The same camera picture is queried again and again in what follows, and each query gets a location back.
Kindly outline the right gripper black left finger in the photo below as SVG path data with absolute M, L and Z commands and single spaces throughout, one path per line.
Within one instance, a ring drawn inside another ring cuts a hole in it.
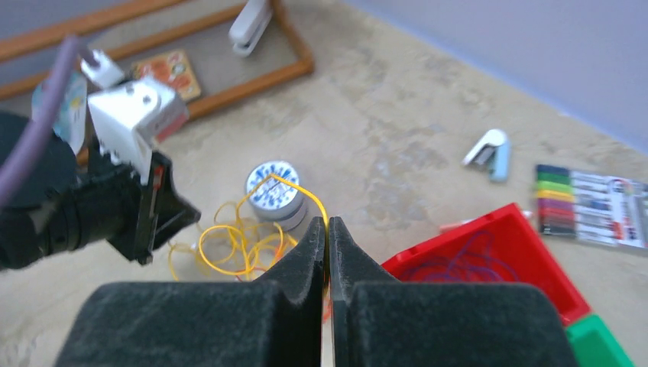
M 318 366 L 325 224 L 251 282 L 115 282 L 78 313 L 58 366 Z

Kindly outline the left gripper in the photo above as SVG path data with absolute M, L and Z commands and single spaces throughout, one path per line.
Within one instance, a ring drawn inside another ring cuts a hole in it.
M 20 269 L 106 240 L 142 265 L 201 212 L 176 191 L 172 163 L 154 152 L 146 184 L 127 164 L 98 151 L 84 174 L 71 154 L 47 153 L 27 184 L 1 209 L 1 269 Z

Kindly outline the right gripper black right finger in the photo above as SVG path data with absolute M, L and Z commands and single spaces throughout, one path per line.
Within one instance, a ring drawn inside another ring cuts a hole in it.
M 521 283 L 398 281 L 329 220 L 336 366 L 575 366 L 559 315 Z

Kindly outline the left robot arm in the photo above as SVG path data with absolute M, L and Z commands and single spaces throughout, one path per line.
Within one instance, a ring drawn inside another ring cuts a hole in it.
M 29 120 L 1 113 L 1 267 L 26 268 L 42 258 L 105 240 L 146 265 L 155 250 L 196 223 L 200 212 L 173 184 L 171 161 L 154 152 L 142 183 L 129 164 L 115 164 L 94 141 L 84 171 L 72 148 L 50 130 L 22 141 Z

